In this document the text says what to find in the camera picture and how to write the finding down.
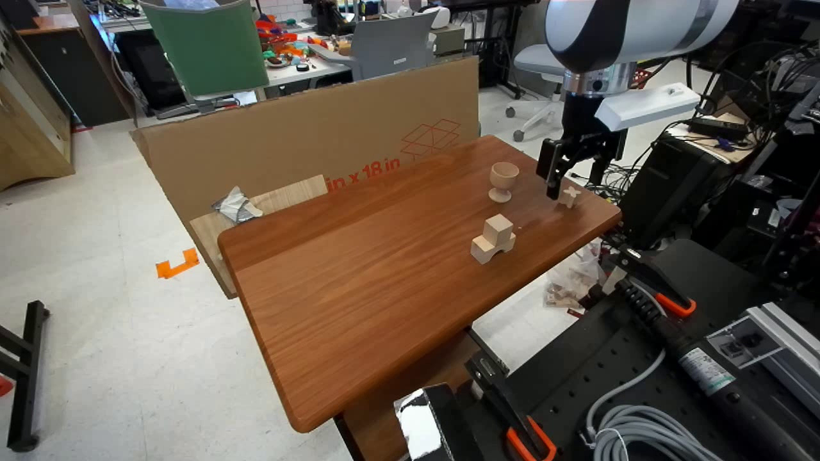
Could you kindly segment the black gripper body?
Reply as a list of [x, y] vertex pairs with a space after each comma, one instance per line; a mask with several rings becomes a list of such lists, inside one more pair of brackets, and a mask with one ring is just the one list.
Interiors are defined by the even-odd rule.
[[597, 117], [601, 96], [566, 95], [562, 112], [562, 137], [546, 137], [542, 144], [542, 155], [537, 174], [550, 180], [552, 168], [562, 168], [565, 174], [580, 163], [594, 159], [608, 159], [611, 163], [624, 155], [625, 132], [608, 130]]

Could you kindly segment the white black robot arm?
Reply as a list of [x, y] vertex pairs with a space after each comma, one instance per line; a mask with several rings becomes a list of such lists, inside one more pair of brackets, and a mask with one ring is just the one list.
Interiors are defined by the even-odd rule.
[[539, 155], [546, 194], [556, 199], [565, 174], [585, 159], [594, 162], [597, 185], [629, 128], [673, 114], [665, 103], [629, 110], [639, 103], [635, 66], [714, 42], [737, 9], [738, 0], [546, 0], [546, 46], [569, 77], [565, 132]]

